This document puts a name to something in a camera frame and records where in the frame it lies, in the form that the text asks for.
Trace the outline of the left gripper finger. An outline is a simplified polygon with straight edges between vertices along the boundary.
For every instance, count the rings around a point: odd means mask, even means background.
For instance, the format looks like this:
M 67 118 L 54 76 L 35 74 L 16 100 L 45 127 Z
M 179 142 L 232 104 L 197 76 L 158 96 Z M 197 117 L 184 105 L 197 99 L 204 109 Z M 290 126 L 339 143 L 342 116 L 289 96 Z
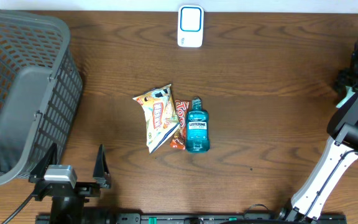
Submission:
M 106 162 L 105 148 L 103 144 L 101 144 L 98 149 L 98 155 L 96 156 L 96 163 L 93 171 L 93 179 L 101 188 L 111 188 L 111 175 Z
M 49 165 L 57 165 L 57 144 L 52 143 L 44 157 L 31 170 L 29 175 L 30 183 L 37 183 L 44 178 Z

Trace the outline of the beige snack bag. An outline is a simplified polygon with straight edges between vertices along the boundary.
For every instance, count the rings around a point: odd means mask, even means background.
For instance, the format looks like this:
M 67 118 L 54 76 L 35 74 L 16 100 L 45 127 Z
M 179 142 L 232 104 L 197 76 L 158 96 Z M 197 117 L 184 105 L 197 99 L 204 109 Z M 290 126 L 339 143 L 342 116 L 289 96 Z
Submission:
M 168 84 L 133 97 L 144 111 L 149 154 L 155 152 L 180 127 L 170 87 L 171 84 Z

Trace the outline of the red Top chocolate bar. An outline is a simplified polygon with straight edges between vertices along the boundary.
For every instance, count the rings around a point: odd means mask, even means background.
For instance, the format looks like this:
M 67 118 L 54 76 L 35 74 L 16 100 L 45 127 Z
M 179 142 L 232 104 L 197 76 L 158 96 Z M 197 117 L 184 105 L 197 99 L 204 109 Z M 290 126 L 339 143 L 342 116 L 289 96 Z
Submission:
M 179 120 L 179 128 L 173 135 L 170 146 L 185 150 L 186 141 L 186 116 L 189 110 L 190 102 L 186 100 L 175 100 L 175 109 Z

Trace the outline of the blue Listerine mouthwash bottle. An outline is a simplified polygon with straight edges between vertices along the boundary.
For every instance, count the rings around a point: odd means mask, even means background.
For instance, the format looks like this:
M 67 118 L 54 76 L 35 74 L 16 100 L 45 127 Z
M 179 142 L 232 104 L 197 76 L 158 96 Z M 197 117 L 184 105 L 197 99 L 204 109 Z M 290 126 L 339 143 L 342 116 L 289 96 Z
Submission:
M 185 147 L 188 152 L 205 153 L 209 151 L 208 121 L 209 114 L 203 109 L 201 98 L 193 98 L 191 110 L 186 116 Z

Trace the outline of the mint green wet wipes pack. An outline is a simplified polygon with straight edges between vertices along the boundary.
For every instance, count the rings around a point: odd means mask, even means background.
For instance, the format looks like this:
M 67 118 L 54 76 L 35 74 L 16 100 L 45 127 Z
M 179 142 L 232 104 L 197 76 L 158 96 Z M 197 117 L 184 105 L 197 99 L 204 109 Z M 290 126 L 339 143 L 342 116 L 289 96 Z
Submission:
M 346 95 L 345 97 L 336 105 L 336 108 L 340 108 L 343 106 L 353 95 L 355 94 L 355 91 L 353 87 L 346 86 Z

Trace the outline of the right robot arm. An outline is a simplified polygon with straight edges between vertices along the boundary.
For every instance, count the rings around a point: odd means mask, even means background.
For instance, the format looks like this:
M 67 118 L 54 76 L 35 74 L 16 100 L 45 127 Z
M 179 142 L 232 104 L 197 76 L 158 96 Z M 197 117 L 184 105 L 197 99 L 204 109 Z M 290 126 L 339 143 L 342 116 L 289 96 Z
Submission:
M 349 68 L 338 73 L 334 90 L 345 97 L 328 123 L 323 154 L 278 219 L 290 223 L 322 223 L 321 212 L 345 171 L 358 160 L 358 40 Z

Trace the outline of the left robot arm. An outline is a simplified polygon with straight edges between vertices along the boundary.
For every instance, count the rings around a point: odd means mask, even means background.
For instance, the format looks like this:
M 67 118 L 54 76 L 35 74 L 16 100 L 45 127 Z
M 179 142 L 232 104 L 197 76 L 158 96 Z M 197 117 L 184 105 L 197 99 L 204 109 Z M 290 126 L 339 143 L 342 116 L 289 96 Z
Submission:
M 115 223 L 116 217 L 108 208 L 87 207 L 90 198 L 101 196 L 101 189 L 110 189 L 112 180 L 106 163 L 105 148 L 99 146 L 92 182 L 77 181 L 73 166 L 57 164 L 57 144 L 53 143 L 44 157 L 31 170 L 31 193 L 41 202 L 52 199 L 50 215 L 36 218 L 37 223 Z

